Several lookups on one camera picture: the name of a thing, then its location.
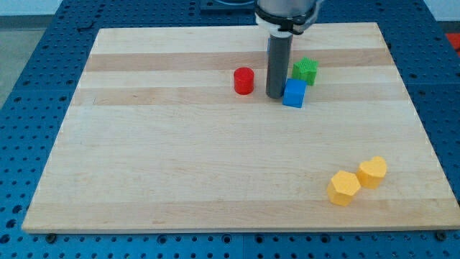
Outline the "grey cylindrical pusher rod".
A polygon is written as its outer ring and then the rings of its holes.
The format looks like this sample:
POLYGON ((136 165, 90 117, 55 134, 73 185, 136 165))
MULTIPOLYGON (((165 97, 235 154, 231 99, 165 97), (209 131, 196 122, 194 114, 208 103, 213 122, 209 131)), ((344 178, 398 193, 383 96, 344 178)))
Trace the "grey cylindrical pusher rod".
POLYGON ((293 36, 271 35, 268 42, 266 95, 279 99, 285 91, 293 36))

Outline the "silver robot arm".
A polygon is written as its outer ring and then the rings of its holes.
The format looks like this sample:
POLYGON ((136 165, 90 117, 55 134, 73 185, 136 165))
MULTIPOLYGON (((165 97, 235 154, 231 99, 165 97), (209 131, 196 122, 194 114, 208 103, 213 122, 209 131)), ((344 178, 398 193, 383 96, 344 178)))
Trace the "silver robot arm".
POLYGON ((270 38, 267 45, 266 95, 283 96, 290 62, 293 37, 303 34, 317 18, 323 0, 256 0, 256 23, 270 38))

